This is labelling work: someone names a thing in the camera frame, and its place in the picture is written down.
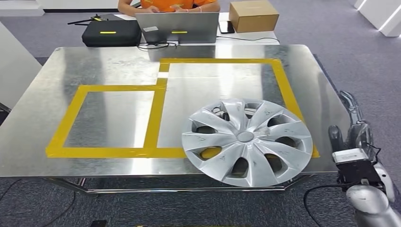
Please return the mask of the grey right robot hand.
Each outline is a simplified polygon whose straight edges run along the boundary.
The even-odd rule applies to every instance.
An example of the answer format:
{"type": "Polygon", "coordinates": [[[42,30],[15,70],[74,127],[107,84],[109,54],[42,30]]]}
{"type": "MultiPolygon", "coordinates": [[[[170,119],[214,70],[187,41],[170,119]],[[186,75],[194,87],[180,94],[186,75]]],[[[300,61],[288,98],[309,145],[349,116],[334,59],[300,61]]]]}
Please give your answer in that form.
{"type": "Polygon", "coordinates": [[[328,135],[332,151],[361,148],[373,160],[375,158],[373,151],[374,138],[370,123],[363,117],[362,110],[356,98],[351,93],[341,90],[338,94],[349,114],[350,127],[346,138],[343,139],[342,132],[337,125],[329,126],[328,135]]]}

